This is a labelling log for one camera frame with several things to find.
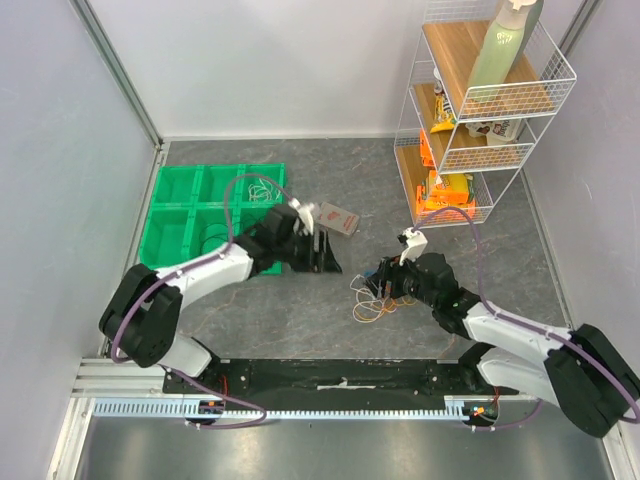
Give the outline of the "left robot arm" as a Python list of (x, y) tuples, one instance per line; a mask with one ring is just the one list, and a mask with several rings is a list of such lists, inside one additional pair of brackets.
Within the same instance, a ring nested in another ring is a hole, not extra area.
[(111, 343), (112, 360), (132, 361), (141, 368), (167, 367), (185, 374), (196, 392), (211, 392), (220, 378), (217, 358), (195, 339), (179, 334), (182, 310), (277, 262), (297, 273), (340, 272), (326, 229), (314, 221), (313, 205), (298, 200), (277, 204), (221, 247), (173, 267), (132, 266), (99, 320), (101, 333)]

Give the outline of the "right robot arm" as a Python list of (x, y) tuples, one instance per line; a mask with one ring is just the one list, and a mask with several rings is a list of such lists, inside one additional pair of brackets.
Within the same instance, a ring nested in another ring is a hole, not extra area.
[(595, 438), (619, 422), (638, 423), (639, 377), (599, 328), (552, 327), (501, 310), (460, 286), (436, 253), (386, 257), (365, 285), (376, 297), (427, 305), (441, 328), (479, 344), (478, 358), (457, 371), (465, 391), (491, 385), (531, 395)]

